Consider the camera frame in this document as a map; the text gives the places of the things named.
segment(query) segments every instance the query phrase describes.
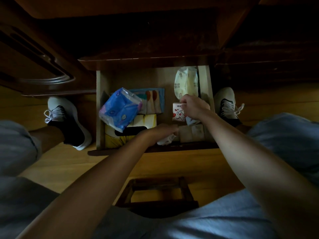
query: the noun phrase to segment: forearm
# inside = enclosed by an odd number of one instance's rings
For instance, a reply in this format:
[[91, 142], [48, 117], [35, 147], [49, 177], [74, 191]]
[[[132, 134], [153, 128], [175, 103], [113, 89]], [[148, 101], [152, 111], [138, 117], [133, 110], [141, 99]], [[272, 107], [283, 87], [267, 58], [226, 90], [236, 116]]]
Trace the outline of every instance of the forearm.
[[138, 135], [102, 160], [54, 200], [21, 238], [89, 238], [148, 147]]
[[318, 189], [297, 171], [214, 112], [204, 111], [200, 120], [211, 132], [234, 173], [272, 221], [279, 224], [278, 228], [293, 231], [293, 223], [301, 223], [293, 220], [296, 215], [289, 213], [318, 215]]

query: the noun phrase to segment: sneaker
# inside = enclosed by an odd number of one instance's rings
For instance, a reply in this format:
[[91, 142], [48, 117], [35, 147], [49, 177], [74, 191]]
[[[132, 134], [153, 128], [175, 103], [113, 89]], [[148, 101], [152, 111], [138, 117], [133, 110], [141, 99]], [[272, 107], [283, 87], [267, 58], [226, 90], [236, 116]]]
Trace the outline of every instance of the sneaker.
[[78, 121], [78, 111], [75, 105], [66, 98], [50, 97], [48, 110], [44, 112], [47, 117], [45, 123], [55, 126], [64, 135], [64, 144], [70, 144], [77, 150], [90, 145], [92, 136]]
[[235, 94], [232, 88], [225, 87], [220, 89], [214, 96], [214, 104], [215, 112], [223, 120], [234, 127], [241, 124], [238, 114], [245, 104], [241, 104], [239, 108], [236, 106]]

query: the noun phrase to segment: wooden drawer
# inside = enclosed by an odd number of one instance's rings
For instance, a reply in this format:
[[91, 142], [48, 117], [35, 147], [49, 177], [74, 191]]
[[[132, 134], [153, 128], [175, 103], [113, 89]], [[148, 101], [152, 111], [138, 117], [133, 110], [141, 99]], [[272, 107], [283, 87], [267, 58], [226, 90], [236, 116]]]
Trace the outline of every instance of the wooden drawer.
[[[213, 92], [209, 66], [198, 66], [199, 92], [203, 100], [210, 104], [214, 109]], [[117, 89], [124, 87], [126, 89], [133, 88], [165, 88], [165, 111], [157, 116], [157, 124], [167, 123], [178, 125], [186, 125], [186, 123], [172, 121], [172, 103], [178, 102], [174, 94], [175, 75], [179, 67], [168, 68], [150, 68], [136, 70], [120, 70], [117, 72], [97, 71], [97, 132], [96, 132], [96, 150], [89, 151], [91, 156], [110, 155], [117, 149], [105, 148], [105, 124], [100, 120], [98, 112], [101, 106], [106, 102], [109, 95]], [[207, 141], [180, 143], [173, 142], [167, 146], [152, 146], [146, 152], [167, 152], [178, 150], [194, 150], [216, 148], [216, 143], [212, 142], [209, 135], [206, 136]]]

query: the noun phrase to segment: wooden stool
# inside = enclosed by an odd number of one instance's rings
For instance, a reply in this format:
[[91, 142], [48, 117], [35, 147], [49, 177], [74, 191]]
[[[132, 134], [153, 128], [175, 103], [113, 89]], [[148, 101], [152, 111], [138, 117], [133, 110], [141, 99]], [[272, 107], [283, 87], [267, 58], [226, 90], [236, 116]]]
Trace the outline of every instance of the wooden stool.
[[[182, 199], [160, 201], [131, 202], [134, 191], [181, 189]], [[116, 206], [129, 209], [131, 212], [147, 218], [166, 218], [198, 208], [198, 201], [189, 190], [184, 177], [132, 179], [126, 185]]]

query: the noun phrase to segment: cabinet door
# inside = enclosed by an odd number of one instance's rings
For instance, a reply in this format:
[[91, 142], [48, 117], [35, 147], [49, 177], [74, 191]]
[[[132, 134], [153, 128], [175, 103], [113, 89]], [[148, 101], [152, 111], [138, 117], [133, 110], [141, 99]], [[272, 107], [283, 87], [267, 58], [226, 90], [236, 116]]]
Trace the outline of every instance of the cabinet door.
[[96, 92], [95, 77], [13, 0], [0, 0], [0, 85], [27, 96]]

